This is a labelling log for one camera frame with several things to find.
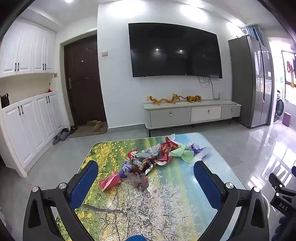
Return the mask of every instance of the light switch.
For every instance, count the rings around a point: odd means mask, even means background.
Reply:
[[[108,51],[103,51],[102,52],[102,57],[108,56]]]

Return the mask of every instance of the tile floor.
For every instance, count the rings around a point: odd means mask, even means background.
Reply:
[[[229,121],[203,123],[152,131],[152,136],[172,133],[200,132],[232,167],[244,185],[258,186],[270,201],[274,190],[268,176],[274,172],[286,185],[295,189],[296,178],[291,167],[296,160],[296,131],[277,121],[273,126],[248,129]],[[22,240],[22,227],[27,201],[33,186],[44,189],[68,182],[78,171],[93,144],[103,141],[148,137],[147,130],[136,130],[89,137],[68,138],[51,146],[30,170],[28,177],[20,178],[14,171],[0,167],[0,206],[7,222],[13,228],[16,241]],[[281,214],[270,209],[269,228],[272,234]]]

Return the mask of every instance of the golden dragon figurine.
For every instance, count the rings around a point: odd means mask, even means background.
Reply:
[[[168,99],[160,99],[160,100],[157,100],[155,98],[153,98],[152,96],[148,96],[147,97],[147,100],[151,100],[154,104],[157,104],[157,105],[160,105],[162,101],[165,101],[167,103],[172,103],[172,104],[175,104],[175,100],[180,100],[180,97],[183,98],[183,99],[186,99],[188,102],[201,102],[201,97],[199,95],[196,95],[196,96],[187,96],[187,97],[183,97],[181,95],[177,95],[177,94],[172,94],[172,100],[168,100]]]

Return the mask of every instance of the metal screw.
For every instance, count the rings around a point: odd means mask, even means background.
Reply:
[[[260,192],[260,188],[259,187],[254,187],[254,191],[255,192]]]
[[[233,184],[232,183],[226,183],[226,187],[229,188],[229,189],[232,189],[233,188]]]
[[[33,189],[32,189],[33,192],[37,192],[38,190],[39,190],[38,187],[33,187]]]
[[[61,183],[61,184],[59,185],[59,189],[64,189],[66,186],[67,186],[66,183]]]

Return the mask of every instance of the purple stool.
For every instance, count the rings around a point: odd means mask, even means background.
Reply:
[[[291,115],[288,112],[284,112],[284,117],[283,117],[282,123],[285,126],[289,126],[290,125],[290,120],[291,120]]]

